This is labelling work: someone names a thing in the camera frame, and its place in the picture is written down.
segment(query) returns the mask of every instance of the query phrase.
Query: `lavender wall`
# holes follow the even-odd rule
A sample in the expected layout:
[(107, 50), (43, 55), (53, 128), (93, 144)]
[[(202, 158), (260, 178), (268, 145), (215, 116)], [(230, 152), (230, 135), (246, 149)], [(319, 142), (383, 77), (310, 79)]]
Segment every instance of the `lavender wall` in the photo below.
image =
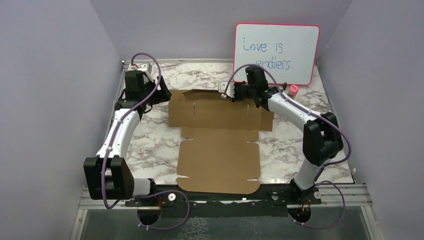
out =
[(424, 1), (353, 0), (319, 70), (384, 239), (421, 239)]
[(120, 57), (232, 59), (238, 22), (317, 24), (318, 55), (351, 0), (91, 0)]
[(120, 59), (88, 0), (2, 0), (0, 33), (0, 239), (68, 239)]

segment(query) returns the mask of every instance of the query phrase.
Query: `marble surface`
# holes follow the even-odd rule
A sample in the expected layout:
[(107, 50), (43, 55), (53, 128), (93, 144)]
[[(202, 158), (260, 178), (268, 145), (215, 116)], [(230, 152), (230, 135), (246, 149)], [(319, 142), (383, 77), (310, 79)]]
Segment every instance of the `marble surface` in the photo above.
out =
[[(218, 82), (228, 81), (232, 63), (162, 63), (162, 75), (169, 89), (217, 89)], [(312, 83), (301, 87), (295, 98), (306, 107), (328, 112), (329, 104), (316, 67)], [(261, 183), (285, 184), (299, 171), (305, 157), (302, 132), (291, 122), (275, 115), (273, 131), (260, 131)], [(143, 115), (130, 141), (126, 162), (135, 178), (153, 178), (157, 184), (176, 184), (181, 128), (168, 126), (168, 103), (155, 105)], [(340, 152), (334, 161), (340, 160)], [(347, 162), (327, 167), (319, 180), (352, 183)]]

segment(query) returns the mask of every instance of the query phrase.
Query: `pink bottle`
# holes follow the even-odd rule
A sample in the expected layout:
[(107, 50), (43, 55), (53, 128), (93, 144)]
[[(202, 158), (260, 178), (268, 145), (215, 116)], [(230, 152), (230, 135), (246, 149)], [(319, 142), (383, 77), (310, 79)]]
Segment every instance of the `pink bottle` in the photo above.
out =
[(298, 94), (299, 92), (299, 87), (296, 85), (291, 85), (290, 88), (288, 89), (288, 96), (291, 99), (295, 99), (296, 94)]

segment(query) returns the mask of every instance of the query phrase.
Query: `unfolded cardboard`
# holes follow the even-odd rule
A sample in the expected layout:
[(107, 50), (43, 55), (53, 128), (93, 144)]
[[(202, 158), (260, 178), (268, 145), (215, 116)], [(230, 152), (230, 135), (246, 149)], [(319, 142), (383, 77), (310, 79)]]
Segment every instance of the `unfolded cardboard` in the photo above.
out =
[(259, 130), (272, 131), (274, 114), (252, 100), (231, 102), (216, 90), (172, 90), (169, 126), (182, 127), (176, 179), (186, 191), (251, 194), (261, 175)]

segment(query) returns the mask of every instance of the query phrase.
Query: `cardboard flap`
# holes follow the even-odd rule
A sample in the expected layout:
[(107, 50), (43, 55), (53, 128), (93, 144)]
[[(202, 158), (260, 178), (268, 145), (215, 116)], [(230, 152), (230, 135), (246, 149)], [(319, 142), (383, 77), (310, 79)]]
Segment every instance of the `cardboard flap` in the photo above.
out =
[(193, 93), (218, 93), (218, 91), (212, 89), (191, 89), (184, 91), (182, 94), (189, 95)]
[(214, 128), (192, 128), (182, 127), (181, 136), (189, 139), (216, 139), (230, 141), (257, 141), (259, 140), (258, 130), (240, 129), (214, 129)]
[(252, 194), (259, 189), (258, 181), (225, 180), (217, 178), (178, 177), (176, 183), (180, 188), (190, 192), (223, 193), (223, 194)]
[(257, 143), (184, 140), (179, 147), (176, 172), (190, 178), (255, 179), (261, 175), (259, 158)]
[(222, 99), (215, 90), (171, 92), (168, 105), (170, 127), (272, 130), (274, 115), (263, 108), (256, 108), (251, 99), (231, 102)]

